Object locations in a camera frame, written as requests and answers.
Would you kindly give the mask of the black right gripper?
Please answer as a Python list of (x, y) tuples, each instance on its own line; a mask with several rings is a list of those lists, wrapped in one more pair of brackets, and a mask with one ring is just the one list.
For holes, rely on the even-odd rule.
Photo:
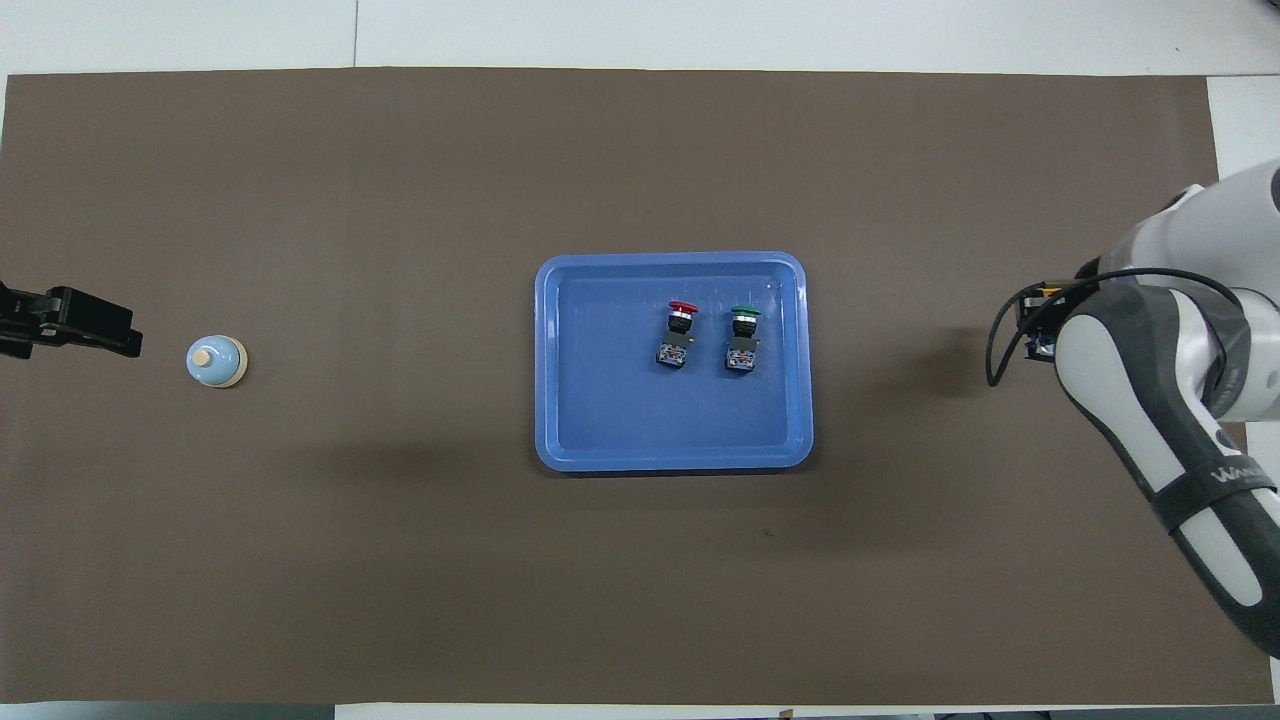
[(1098, 274), (1100, 259), (1094, 258), (1082, 265), (1070, 281), (1046, 281), (1039, 288), (1024, 290), (1019, 293), (1016, 345), (1023, 347), (1025, 356), (1034, 361), (1053, 363), (1059, 334), (1070, 314), (1093, 292), (1088, 286), (1071, 290), (1076, 284)]

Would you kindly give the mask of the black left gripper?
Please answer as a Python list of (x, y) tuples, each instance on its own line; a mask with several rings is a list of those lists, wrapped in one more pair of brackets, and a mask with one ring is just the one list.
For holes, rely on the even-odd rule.
[(1, 283), (1, 355), (28, 360), (45, 340), (54, 346), (101, 348), (138, 357), (143, 334), (133, 327), (134, 313), (92, 293), (58, 286), (37, 293)]

